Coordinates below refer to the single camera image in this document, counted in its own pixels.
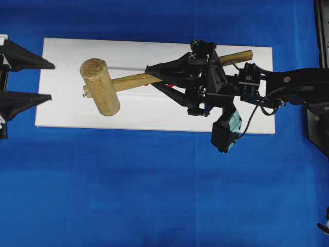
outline wooden handle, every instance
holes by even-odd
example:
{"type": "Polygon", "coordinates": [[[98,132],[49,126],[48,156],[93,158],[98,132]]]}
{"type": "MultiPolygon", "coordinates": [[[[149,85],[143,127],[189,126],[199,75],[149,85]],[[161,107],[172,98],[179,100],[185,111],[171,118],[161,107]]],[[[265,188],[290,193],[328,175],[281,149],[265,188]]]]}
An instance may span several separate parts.
{"type": "Polygon", "coordinates": [[[242,51],[226,56],[219,57],[222,66],[227,66],[232,63],[246,62],[252,59],[252,50],[242,51]]]}
{"type": "Polygon", "coordinates": [[[116,92],[162,81],[149,74],[137,74],[112,80],[116,92]]]}
{"type": "MultiPolygon", "coordinates": [[[[219,57],[219,60],[222,66],[227,66],[232,63],[241,63],[241,62],[249,61],[252,59],[252,55],[253,55],[252,51],[247,50],[230,55],[221,56],[219,57]]],[[[151,84],[159,81],[161,80],[149,74],[137,74],[137,75],[125,76],[125,77],[114,79],[112,80],[112,84],[114,86],[115,91],[119,92],[122,90],[133,89],[135,87],[139,87],[142,85],[151,84]]],[[[89,93],[88,86],[84,86],[83,90],[87,98],[92,98],[92,96],[89,93]]]]}

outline wooden mallet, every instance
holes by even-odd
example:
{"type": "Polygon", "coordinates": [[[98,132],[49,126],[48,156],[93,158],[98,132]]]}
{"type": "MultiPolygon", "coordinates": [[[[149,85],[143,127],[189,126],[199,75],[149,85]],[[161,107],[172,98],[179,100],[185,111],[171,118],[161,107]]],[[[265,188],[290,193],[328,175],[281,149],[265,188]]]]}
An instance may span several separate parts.
{"type": "MultiPolygon", "coordinates": [[[[221,56],[219,59],[223,66],[246,62],[252,59],[252,51],[247,50],[221,56]]],[[[86,83],[83,87],[84,95],[94,99],[98,111],[104,116],[113,116],[120,110],[120,101],[116,92],[161,81],[148,74],[137,74],[112,80],[106,62],[97,58],[85,61],[80,67],[80,74],[86,83]]]]}

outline blue tablecloth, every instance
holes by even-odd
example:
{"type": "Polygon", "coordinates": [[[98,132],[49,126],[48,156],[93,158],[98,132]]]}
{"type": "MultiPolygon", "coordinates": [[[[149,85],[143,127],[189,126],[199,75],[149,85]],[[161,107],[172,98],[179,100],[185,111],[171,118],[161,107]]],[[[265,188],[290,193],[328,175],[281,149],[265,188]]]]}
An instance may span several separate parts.
{"type": "MultiPolygon", "coordinates": [[[[319,66],[311,0],[3,0],[0,9],[0,32],[36,54],[44,37],[202,39],[271,46],[277,71],[319,66]]],[[[11,73],[8,90],[37,92],[39,74],[11,73]]],[[[0,246],[329,244],[316,227],[329,165],[306,138],[302,107],[281,108],[275,135],[246,135],[228,154],[210,133],[37,128],[34,118],[35,109],[18,115],[0,142],[0,246]]]]}

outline screw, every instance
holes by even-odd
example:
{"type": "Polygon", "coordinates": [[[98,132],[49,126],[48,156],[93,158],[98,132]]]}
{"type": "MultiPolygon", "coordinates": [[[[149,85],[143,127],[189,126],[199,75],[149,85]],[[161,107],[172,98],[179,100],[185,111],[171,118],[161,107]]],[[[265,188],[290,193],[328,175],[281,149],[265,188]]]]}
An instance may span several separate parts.
{"type": "Polygon", "coordinates": [[[199,95],[200,95],[200,96],[204,96],[205,93],[206,93],[206,92],[205,92],[205,89],[200,89],[200,90],[199,90],[199,95]]]}
{"type": "Polygon", "coordinates": [[[85,97],[88,97],[89,94],[90,94],[90,92],[87,92],[86,94],[83,94],[82,96],[85,98],[85,97]]]}
{"type": "Polygon", "coordinates": [[[252,80],[252,75],[246,75],[246,80],[251,81],[252,80]]]}
{"type": "Polygon", "coordinates": [[[291,81],[291,77],[290,77],[290,76],[286,76],[286,77],[283,79],[283,81],[284,81],[285,83],[288,83],[288,82],[291,81]]]}
{"type": "Polygon", "coordinates": [[[190,53],[189,58],[195,59],[196,58],[196,54],[195,53],[190,53]]]}

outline robotic arm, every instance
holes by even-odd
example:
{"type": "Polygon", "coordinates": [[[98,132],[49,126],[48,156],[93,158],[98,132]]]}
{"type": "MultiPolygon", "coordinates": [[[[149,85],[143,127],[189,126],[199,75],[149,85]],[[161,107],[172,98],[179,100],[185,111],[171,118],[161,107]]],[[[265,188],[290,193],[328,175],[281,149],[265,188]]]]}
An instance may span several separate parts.
{"type": "Polygon", "coordinates": [[[245,63],[244,68],[233,64],[238,74],[225,75],[218,59],[214,43],[192,41],[192,52],[181,58],[148,66],[146,74],[157,77],[161,82],[153,83],[179,105],[187,107],[189,115],[205,116],[214,107],[223,109],[222,116],[213,123],[211,142],[220,152],[228,150],[247,131],[258,107],[265,115],[273,115],[279,107],[302,104],[313,114],[329,113],[329,70],[325,68],[305,68],[283,73],[269,72],[255,64],[245,63]],[[266,95],[259,93],[260,81],[266,81],[266,95]],[[185,93],[168,85],[185,89],[185,93]],[[244,132],[239,135],[242,120],[233,99],[254,104],[255,108],[244,132]],[[273,109],[268,113],[264,108],[273,109]]]}

